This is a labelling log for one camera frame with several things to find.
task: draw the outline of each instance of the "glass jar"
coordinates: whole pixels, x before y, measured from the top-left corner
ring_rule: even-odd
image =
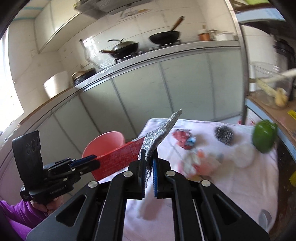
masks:
[[[285,108],[292,89],[293,78],[280,74],[278,66],[252,62],[256,78],[256,96],[265,105],[274,109]]]

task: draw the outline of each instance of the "food package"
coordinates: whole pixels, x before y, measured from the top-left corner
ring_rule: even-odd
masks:
[[[222,160],[222,154],[209,153],[205,155],[203,150],[198,150],[197,153],[190,151],[179,164],[178,172],[187,178],[195,175],[209,176],[221,165]]]
[[[178,129],[172,135],[178,140],[178,145],[185,150],[190,150],[195,145],[196,137],[193,137],[189,130]]]

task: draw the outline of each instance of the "blue gripper pad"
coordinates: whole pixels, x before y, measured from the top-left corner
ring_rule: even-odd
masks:
[[[154,197],[156,197],[157,196],[157,168],[156,168],[156,160],[154,158],[152,162],[152,175],[153,175]]]
[[[85,164],[93,159],[95,159],[96,156],[95,155],[90,155],[90,156],[87,156],[87,157],[84,157],[84,158],[81,158],[79,160],[76,160],[76,161],[72,161],[72,163],[70,164],[70,168],[74,168],[74,167],[77,167],[79,165],[82,165],[82,164]]]

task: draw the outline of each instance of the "pink cup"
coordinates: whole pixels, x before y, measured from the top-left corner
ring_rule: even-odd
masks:
[[[111,131],[104,133],[95,138],[87,145],[82,153],[82,158],[90,155],[97,157],[103,156],[125,144],[125,139],[122,133]]]

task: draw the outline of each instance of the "green bell pepper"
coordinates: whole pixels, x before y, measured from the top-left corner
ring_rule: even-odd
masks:
[[[271,123],[269,120],[263,120],[256,124],[252,142],[253,145],[261,153],[269,152],[276,139],[277,124]]]

